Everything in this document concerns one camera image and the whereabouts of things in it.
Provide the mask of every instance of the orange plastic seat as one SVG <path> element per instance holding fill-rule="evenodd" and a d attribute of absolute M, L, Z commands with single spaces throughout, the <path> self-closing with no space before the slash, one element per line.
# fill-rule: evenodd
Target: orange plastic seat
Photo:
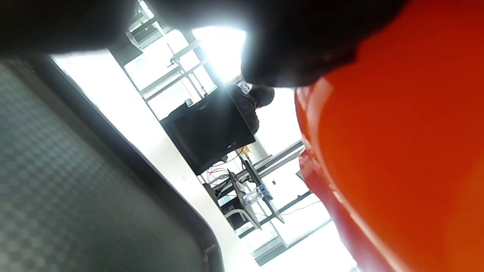
<path fill-rule="evenodd" d="M 416 0 L 296 90 L 306 183 L 364 271 L 484 257 L 484 1 Z"/>

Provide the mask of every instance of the cable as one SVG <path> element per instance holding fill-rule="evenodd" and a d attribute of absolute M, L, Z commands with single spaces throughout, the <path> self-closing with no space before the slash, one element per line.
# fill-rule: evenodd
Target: cable
<path fill-rule="evenodd" d="M 288 213 L 281 213 L 281 215 L 288 215 L 288 214 L 291 214 L 291 213 L 293 213 L 293 212 L 297 212 L 297 211 L 299 211 L 299 210 L 306 209 L 307 207 L 309 207 L 309 206 L 311 206 L 311 205 L 313 205 L 313 204 L 316 204 L 316 203 L 320 203 L 320 202 L 321 202 L 321 200 L 320 200 L 320 201 L 316 201 L 316 202 L 314 202 L 314 203 L 311 203 L 311 204 L 309 204 L 309 205 L 307 205 L 307 206 L 305 206 L 305 207 L 302 207 L 302 208 L 299 208 L 299 209 L 295 209 L 295 210 L 293 210 L 292 212 L 288 212 Z"/>
<path fill-rule="evenodd" d="M 238 154 L 237 154 L 235 157 L 233 157 L 232 159 L 230 159 L 230 160 L 228 160 L 228 161 L 226 161 L 226 162 L 224 162 L 224 163 L 221 163 L 221 164 L 219 164 L 219 165 L 215 165 L 215 166 L 221 166 L 221 165 L 223 165 L 223 164 L 229 163 L 229 162 L 231 162 L 231 161 L 233 161 L 233 160 L 237 159 L 237 157 L 238 157 L 238 156 L 239 156 L 239 155 L 242 153 L 242 150 L 243 150 L 243 147 L 242 147 L 242 149 L 240 150 L 240 152 L 239 152 L 239 153 L 238 153 Z"/>

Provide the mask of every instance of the dark hair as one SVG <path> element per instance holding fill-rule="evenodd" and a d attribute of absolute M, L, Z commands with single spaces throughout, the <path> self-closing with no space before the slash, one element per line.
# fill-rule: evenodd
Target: dark hair
<path fill-rule="evenodd" d="M 265 85 L 252 85 L 248 93 L 256 99 L 256 107 L 269 105 L 274 100 L 274 88 Z"/>

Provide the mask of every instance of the checkered surface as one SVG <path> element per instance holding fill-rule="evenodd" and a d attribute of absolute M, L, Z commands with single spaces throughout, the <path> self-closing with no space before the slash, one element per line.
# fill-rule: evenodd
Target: checkered surface
<path fill-rule="evenodd" d="M 0 63 L 0 272 L 200 271 L 194 238 Z"/>

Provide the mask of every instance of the gray tray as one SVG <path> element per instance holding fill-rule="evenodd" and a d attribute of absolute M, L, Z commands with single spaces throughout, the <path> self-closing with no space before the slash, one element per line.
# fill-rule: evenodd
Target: gray tray
<path fill-rule="evenodd" d="M 206 222 L 50 58 L 0 63 L 0 271 L 223 271 Z"/>

